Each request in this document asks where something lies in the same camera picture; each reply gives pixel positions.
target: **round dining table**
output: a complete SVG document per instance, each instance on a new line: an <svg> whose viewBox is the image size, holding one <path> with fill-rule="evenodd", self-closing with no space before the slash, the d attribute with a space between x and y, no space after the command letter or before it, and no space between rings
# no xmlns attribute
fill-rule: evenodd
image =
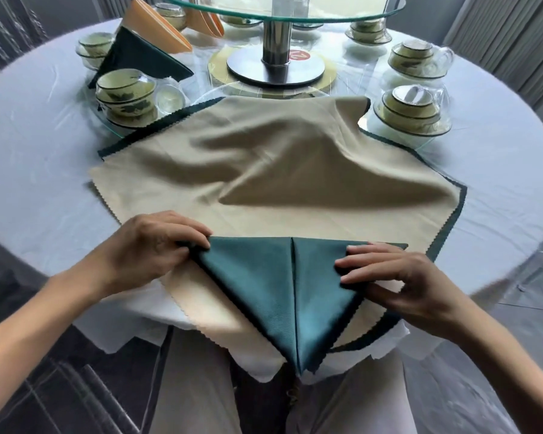
<svg viewBox="0 0 543 434"><path fill-rule="evenodd" d="M60 36L0 72L0 244L46 276L72 266L119 226L88 174L101 162L97 151L116 142L116 131L85 99L93 72L75 54L82 35L112 32L118 23ZM194 51L174 57L195 72L180 84L190 102L213 89L207 69L213 52L262 42L261 26L225 27L223 39L183 32ZM392 46L410 37L391 30L391 43L364 47L346 37L347 27L295 30L292 45L334 63L337 76L327 94L381 94ZM543 241L543 123L505 84L463 58L456 57L438 85L447 94L453 127L419 153L468 193L436 263L489 307ZM135 335L159 342L165 325L193 328L158 282L103 301L76 325L107 352ZM399 346L414 357L438 343L410 331Z"/></svg>

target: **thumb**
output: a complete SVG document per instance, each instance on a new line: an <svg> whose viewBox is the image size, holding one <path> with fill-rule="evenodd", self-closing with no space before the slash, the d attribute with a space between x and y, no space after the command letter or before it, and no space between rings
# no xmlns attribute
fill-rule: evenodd
<svg viewBox="0 0 543 434"><path fill-rule="evenodd" d="M396 292L389 291L376 283L366 284L361 292L364 297L386 309L399 310L401 295Z"/></svg>
<svg viewBox="0 0 543 434"><path fill-rule="evenodd" d="M189 258L189 248L187 247L178 247L173 250L171 254L171 262L173 266L180 265Z"/></svg>

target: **dark green napkin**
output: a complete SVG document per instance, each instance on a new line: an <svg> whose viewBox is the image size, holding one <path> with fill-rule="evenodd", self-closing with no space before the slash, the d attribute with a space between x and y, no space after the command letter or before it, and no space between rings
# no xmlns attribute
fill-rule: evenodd
<svg viewBox="0 0 543 434"><path fill-rule="evenodd" d="M298 374L315 372L363 299L340 287L334 261L347 245L366 242L211 237L210 243L209 250L192 248L193 260Z"/></svg>
<svg viewBox="0 0 543 434"><path fill-rule="evenodd" d="M156 79L171 76L181 81L193 76L186 65L124 27L119 29L113 46L88 87L94 88L99 77L120 68L136 68Z"/></svg>

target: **person's lap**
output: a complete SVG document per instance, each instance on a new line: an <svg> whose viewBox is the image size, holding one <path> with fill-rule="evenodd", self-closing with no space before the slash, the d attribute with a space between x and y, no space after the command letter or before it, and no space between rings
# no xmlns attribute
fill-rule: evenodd
<svg viewBox="0 0 543 434"><path fill-rule="evenodd" d="M336 432L416 434L398 352L300 387L286 433ZM241 433L229 357L197 331L173 331L150 429L167 433Z"/></svg>

